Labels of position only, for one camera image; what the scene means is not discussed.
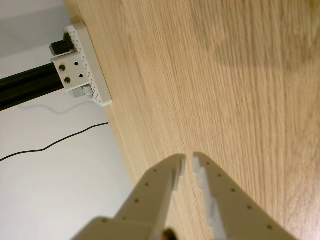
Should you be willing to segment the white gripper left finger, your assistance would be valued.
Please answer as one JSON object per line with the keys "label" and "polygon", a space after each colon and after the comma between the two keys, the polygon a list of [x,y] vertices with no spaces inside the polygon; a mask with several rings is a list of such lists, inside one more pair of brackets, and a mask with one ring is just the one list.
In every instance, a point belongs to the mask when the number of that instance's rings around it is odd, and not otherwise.
{"label": "white gripper left finger", "polygon": [[165,224],[185,164],[184,154],[174,154],[150,168],[114,218],[94,218],[74,239],[176,240],[176,233]]}

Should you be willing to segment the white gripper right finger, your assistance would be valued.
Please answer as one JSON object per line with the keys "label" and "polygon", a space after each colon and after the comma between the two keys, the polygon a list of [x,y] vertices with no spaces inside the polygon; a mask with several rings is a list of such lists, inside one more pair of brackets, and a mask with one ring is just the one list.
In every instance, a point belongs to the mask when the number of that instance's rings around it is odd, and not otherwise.
{"label": "white gripper right finger", "polygon": [[203,192],[207,224],[215,240],[292,240],[212,159],[193,154],[193,173]]}

